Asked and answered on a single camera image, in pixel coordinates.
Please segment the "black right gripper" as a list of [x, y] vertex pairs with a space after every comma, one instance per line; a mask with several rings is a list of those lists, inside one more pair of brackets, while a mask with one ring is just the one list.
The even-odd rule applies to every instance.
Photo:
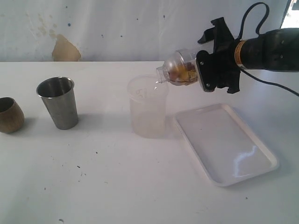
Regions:
[[234, 61], [235, 39], [223, 17], [211, 21], [213, 29], [204, 31], [198, 44], [214, 41], [213, 70], [216, 75], [217, 88], [227, 87], [227, 93], [234, 94], [240, 91], [240, 69]]

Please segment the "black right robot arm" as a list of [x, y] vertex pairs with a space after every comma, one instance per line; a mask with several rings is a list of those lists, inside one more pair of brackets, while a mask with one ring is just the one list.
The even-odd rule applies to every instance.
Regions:
[[213, 52], [201, 50], [196, 55], [196, 71], [205, 92], [227, 88], [239, 92], [241, 70], [297, 72], [299, 70], [299, 30], [282, 28], [257, 38], [235, 39], [224, 18], [212, 20], [213, 28], [204, 31], [199, 44], [214, 42]]

